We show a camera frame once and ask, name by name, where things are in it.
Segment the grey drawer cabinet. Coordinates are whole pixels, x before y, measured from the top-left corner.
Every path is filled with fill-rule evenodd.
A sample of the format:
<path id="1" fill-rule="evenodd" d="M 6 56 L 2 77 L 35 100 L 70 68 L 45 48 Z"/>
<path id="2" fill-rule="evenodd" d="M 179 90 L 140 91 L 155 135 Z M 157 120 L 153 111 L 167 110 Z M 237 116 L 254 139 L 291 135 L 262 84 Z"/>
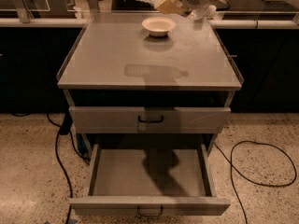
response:
<path id="1" fill-rule="evenodd" d="M 173 16 L 175 28 L 155 37 L 150 13 L 93 17 L 58 75 L 71 106 L 229 107 L 243 79 L 207 21 Z M 202 136 L 212 147 L 217 133 Z"/>

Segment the closed upper grey drawer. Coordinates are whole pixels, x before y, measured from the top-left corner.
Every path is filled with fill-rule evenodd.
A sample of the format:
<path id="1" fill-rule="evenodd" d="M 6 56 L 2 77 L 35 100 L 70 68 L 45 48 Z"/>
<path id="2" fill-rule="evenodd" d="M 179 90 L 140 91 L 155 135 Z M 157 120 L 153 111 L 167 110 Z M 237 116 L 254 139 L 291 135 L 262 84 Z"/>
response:
<path id="1" fill-rule="evenodd" d="M 100 107 L 71 106 L 78 133 L 220 133 L 229 107 Z M 137 118 L 162 123 L 140 123 Z"/>

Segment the open lower grey drawer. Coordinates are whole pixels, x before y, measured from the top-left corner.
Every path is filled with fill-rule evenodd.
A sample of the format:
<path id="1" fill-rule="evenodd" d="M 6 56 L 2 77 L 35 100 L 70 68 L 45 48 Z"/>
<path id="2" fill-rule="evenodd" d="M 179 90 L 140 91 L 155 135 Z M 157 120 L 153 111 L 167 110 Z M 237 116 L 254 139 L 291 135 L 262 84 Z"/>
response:
<path id="1" fill-rule="evenodd" d="M 230 206 L 217 197 L 206 149 L 93 149 L 81 216 L 138 216 L 137 207 L 164 208 L 162 216 L 220 216 Z"/>

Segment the white paper bowl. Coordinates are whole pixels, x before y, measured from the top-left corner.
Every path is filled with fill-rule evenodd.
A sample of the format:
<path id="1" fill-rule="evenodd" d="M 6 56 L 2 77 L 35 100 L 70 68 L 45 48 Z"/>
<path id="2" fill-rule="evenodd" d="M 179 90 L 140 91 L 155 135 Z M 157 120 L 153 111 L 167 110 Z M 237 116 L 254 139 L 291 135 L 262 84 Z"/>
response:
<path id="1" fill-rule="evenodd" d="M 168 35 L 175 28 L 176 23 L 165 17 L 151 17 L 143 20 L 142 26 L 150 35 L 162 37 Z"/>

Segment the white horizontal rail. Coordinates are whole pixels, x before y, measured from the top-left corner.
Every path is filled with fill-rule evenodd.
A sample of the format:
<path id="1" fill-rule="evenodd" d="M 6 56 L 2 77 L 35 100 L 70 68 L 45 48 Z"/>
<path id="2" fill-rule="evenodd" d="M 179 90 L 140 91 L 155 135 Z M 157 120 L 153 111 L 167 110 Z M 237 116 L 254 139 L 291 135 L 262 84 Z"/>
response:
<path id="1" fill-rule="evenodd" d="M 209 20 L 216 29 L 282 29 L 298 30 L 294 21 L 240 21 L 240 20 Z M 16 18 L 1 18 L 0 27 L 83 27 L 88 24 L 84 19 L 33 19 L 22 23 Z"/>

